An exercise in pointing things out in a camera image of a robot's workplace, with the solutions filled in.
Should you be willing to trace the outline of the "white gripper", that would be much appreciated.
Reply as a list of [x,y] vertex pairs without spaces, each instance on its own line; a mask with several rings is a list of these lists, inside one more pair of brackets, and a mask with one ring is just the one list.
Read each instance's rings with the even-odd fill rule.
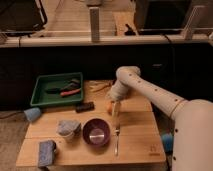
[[112,106],[112,116],[116,117],[120,110],[120,101],[126,98],[129,91],[129,87],[124,85],[121,81],[116,80],[111,86],[110,90],[107,92],[107,97],[111,101],[116,101]]

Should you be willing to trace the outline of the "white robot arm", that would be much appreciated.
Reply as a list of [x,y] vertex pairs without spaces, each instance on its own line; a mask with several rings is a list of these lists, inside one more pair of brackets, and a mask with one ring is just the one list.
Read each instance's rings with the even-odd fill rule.
[[121,101],[130,88],[175,122],[172,171],[213,171],[213,102],[186,100],[140,77],[137,66],[121,66],[108,92]]

